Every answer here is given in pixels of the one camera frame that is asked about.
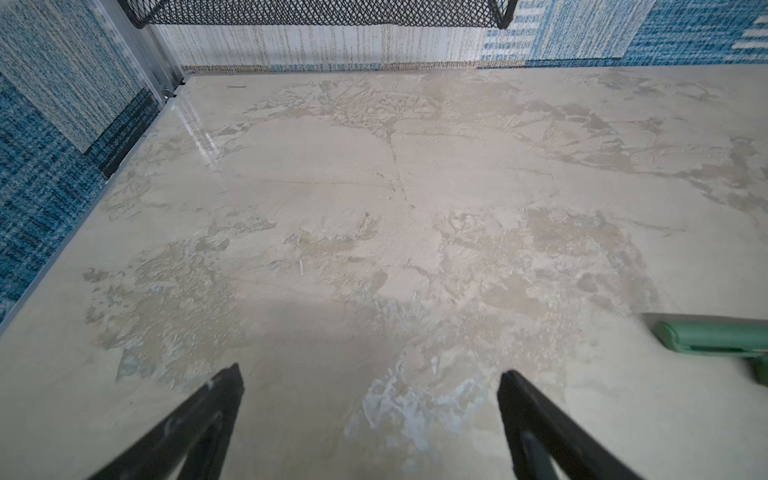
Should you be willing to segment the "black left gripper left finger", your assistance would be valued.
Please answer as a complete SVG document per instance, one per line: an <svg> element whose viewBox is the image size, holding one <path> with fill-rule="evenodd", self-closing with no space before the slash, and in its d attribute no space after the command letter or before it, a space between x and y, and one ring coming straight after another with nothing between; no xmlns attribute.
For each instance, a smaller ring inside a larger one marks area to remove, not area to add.
<svg viewBox="0 0 768 480"><path fill-rule="evenodd" d="M218 479L244 394L237 363L220 370L93 479Z"/></svg>

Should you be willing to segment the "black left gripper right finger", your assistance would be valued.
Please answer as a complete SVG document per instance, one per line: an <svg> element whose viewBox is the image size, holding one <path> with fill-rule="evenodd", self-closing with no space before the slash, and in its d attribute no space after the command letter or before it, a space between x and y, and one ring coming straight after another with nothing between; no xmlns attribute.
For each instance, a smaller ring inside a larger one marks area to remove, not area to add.
<svg viewBox="0 0 768 480"><path fill-rule="evenodd" d="M520 372L500 377L497 401L518 479L637 479Z"/></svg>

